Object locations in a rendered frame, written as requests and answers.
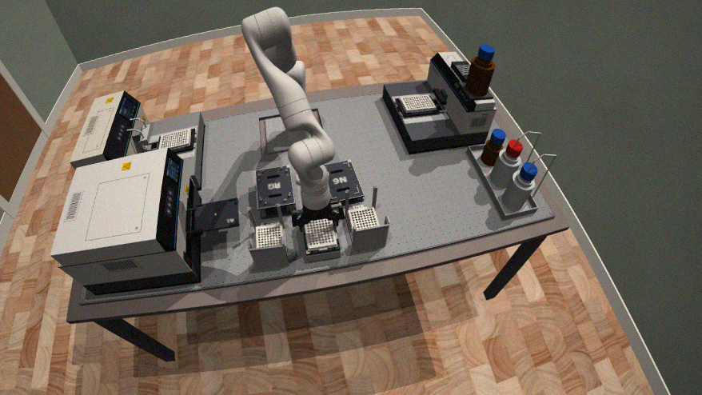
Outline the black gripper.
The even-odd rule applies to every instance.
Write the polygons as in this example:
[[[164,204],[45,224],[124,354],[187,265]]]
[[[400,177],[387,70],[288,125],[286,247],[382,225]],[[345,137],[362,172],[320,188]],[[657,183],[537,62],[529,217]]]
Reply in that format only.
[[[302,206],[303,208],[298,210],[296,210],[296,208],[292,208],[292,223],[293,227],[302,227],[300,228],[300,231],[303,233],[305,233],[304,225],[309,224],[312,220],[316,221],[324,218],[330,221],[333,220],[333,227],[334,229],[336,229],[338,226],[339,219],[345,219],[341,201],[337,201],[337,204],[334,205],[331,205],[329,201],[329,204],[325,208],[319,210],[308,209],[303,205],[303,203]],[[339,213],[334,212],[333,209],[335,209]]]

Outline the red bottle cap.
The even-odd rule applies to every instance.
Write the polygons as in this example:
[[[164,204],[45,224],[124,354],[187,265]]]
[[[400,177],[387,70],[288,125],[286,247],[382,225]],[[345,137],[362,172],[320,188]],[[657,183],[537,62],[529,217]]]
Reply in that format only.
[[[508,145],[507,145],[507,152],[514,157],[518,157],[521,154],[521,151],[523,150],[523,146],[520,142],[517,143],[517,146],[515,146],[517,143],[517,140],[510,140]]]

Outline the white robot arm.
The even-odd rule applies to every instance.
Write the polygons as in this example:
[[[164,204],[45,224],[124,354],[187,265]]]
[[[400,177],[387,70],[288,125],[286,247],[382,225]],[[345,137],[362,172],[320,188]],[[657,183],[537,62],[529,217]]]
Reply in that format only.
[[[288,158],[297,172],[302,203],[308,209],[323,209],[330,201],[329,173],[323,165],[333,160],[335,148],[309,106],[305,64],[297,61],[289,19],[283,9],[273,7],[243,19],[241,30],[273,95],[286,137],[295,142]]]

